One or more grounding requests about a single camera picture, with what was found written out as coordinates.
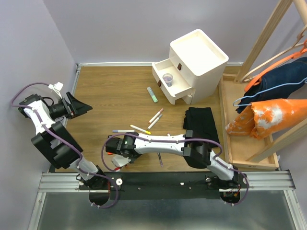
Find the orange white garment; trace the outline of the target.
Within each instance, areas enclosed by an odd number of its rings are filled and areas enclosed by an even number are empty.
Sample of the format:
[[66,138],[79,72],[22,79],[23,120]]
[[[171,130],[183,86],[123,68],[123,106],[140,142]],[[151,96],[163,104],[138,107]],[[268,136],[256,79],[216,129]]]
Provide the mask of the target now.
[[273,99],[247,106],[225,129],[229,135],[260,140],[293,127],[306,117],[306,99]]

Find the black folded cloth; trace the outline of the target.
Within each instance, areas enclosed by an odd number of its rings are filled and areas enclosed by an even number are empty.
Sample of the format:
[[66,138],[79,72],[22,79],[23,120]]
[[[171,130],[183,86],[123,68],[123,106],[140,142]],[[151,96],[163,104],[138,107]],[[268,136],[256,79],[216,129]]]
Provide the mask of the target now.
[[210,107],[189,107],[185,111],[183,128],[193,130],[200,138],[210,139],[220,143],[218,133]]

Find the black mounting base bar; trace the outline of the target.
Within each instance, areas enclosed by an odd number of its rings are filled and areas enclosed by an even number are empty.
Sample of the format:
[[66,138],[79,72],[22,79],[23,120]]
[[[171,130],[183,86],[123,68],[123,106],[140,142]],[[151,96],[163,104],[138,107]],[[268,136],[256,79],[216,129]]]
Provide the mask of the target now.
[[118,186],[121,200],[220,199],[223,191],[247,188],[238,175],[235,182],[222,182],[212,172],[106,172]]

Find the wooden hanger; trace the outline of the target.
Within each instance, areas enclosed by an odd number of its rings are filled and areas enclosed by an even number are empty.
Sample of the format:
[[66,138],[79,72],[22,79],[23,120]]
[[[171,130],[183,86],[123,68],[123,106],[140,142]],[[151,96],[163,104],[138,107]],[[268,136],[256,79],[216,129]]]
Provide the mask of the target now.
[[288,47],[287,49],[283,50],[282,52],[276,54],[275,56],[271,57],[270,59],[266,60],[265,62],[263,62],[262,64],[258,65],[257,67],[255,67],[254,69],[250,70],[247,74],[245,74],[241,79],[240,79],[240,83],[243,83],[243,82],[248,82],[248,81],[251,81],[252,80],[252,77],[250,77],[250,75],[252,73],[254,73],[255,71],[257,71],[258,69],[264,67],[265,65],[269,64],[270,62],[272,62],[273,60],[277,59],[279,56],[287,53],[288,51],[296,48],[296,47],[299,47],[299,46],[302,46],[303,45],[303,42],[302,43],[299,43],[300,40],[304,37],[304,33],[305,31],[307,30],[307,26],[305,25],[303,27],[303,29],[301,30],[301,32],[297,35],[296,37],[296,41],[293,43],[292,46]]

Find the green grey highlighter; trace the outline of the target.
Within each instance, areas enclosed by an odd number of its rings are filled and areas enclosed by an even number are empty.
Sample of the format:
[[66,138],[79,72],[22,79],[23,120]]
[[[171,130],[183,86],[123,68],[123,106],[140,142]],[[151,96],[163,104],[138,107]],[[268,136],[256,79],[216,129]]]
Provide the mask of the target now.
[[151,87],[147,87],[147,91],[148,91],[148,93],[149,93],[149,95],[150,95],[152,101],[153,101],[154,103],[157,103],[157,102],[158,102],[158,99],[157,99],[157,97],[155,96],[155,94],[154,94],[152,88],[151,88]]

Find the translucent purple cup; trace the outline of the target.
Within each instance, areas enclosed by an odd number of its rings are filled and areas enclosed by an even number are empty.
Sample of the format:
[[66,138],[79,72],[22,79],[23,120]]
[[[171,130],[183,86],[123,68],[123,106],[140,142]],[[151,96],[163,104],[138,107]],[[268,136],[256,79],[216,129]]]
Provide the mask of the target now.
[[170,73],[166,73],[163,75],[163,80],[165,81],[168,87],[171,87],[173,84],[173,75]]

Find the yellow tip marker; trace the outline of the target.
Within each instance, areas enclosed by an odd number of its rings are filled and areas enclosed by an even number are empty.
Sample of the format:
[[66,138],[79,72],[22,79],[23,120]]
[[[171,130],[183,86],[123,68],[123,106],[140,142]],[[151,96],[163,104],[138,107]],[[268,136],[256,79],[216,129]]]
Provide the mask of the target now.
[[140,132],[142,132],[142,133],[145,133],[145,134],[147,134],[147,135],[151,135],[151,132],[149,132],[148,130],[139,128],[139,127],[134,126],[134,125],[130,125],[130,127],[133,128],[133,129],[136,129],[137,131],[140,131]]

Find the dark blue jeans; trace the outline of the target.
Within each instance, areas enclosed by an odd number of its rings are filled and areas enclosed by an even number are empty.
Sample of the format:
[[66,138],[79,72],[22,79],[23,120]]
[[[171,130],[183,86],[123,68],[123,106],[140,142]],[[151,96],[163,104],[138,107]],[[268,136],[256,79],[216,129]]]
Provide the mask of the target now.
[[[280,67],[277,67],[266,74],[261,78],[260,84],[252,86],[244,96],[253,96],[257,92],[266,90],[268,88],[291,82],[300,82],[302,79],[307,77],[307,58],[301,57],[291,63],[284,64]],[[286,99],[293,92],[302,88],[305,84],[292,85],[292,86],[283,86],[281,88],[262,93],[254,98],[246,98],[240,101],[239,104],[249,104],[253,102],[267,101],[273,99]],[[237,113],[241,113],[246,106],[237,107]]]

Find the white drawer cabinet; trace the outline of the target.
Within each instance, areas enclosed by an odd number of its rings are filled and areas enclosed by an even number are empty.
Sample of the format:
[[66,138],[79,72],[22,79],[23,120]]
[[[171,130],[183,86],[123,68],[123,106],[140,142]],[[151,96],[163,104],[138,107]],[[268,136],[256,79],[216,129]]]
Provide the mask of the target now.
[[169,58],[182,77],[194,89],[189,104],[211,96],[216,90],[229,60],[228,55],[201,29],[170,43]]

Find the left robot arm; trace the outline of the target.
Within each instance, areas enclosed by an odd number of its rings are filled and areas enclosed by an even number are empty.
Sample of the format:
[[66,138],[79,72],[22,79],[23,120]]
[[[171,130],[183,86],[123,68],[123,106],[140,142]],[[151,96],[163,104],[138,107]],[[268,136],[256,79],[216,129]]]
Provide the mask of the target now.
[[80,181],[90,189],[102,189],[107,183],[106,175],[82,154],[83,149],[57,118],[74,119],[92,110],[90,105],[75,99],[70,92],[67,99],[48,105],[45,99],[32,94],[19,104],[18,110],[35,125],[32,144],[57,169],[72,169]]

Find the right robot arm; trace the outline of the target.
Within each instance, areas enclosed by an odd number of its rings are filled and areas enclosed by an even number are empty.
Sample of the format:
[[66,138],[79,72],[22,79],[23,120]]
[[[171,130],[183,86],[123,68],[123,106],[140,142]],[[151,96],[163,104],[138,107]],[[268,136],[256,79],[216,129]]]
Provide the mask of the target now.
[[238,173],[233,165],[219,156],[222,146],[210,139],[198,138],[192,130],[176,136],[152,136],[137,132],[119,133],[109,136],[103,148],[130,160],[143,154],[168,153],[183,157],[189,167],[209,169],[223,186],[230,188],[238,182]]

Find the white bottom drawer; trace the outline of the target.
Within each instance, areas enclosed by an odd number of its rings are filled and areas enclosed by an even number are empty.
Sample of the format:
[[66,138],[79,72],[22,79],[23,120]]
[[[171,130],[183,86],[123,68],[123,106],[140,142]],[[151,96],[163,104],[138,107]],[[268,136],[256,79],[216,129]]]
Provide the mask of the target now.
[[194,93],[194,89],[185,81],[176,82],[174,80],[171,87],[168,87],[164,81],[161,81],[160,89],[171,104],[175,104],[177,99]]

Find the dark purple pen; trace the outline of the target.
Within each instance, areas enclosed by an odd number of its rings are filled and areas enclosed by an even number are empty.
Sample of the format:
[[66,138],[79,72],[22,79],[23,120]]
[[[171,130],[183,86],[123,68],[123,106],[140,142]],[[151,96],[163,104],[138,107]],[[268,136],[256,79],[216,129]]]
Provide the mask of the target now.
[[158,158],[159,158],[159,162],[160,162],[161,167],[163,167],[163,161],[162,161],[162,157],[161,157],[160,153],[158,153]]

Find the grey tip marker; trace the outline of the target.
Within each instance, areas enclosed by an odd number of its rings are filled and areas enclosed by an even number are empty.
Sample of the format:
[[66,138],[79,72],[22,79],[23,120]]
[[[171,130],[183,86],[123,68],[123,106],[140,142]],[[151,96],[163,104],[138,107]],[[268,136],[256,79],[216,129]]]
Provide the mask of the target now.
[[151,122],[151,124],[147,127],[147,130],[150,130],[161,118],[162,118],[162,114],[160,114],[153,122]]

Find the beige tip marker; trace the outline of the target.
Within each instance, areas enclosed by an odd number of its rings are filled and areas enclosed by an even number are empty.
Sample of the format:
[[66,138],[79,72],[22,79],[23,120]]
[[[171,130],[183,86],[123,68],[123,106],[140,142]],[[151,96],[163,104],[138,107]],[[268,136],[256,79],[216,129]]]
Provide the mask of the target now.
[[149,124],[151,124],[162,112],[164,111],[164,109],[160,109],[150,120],[149,120]]

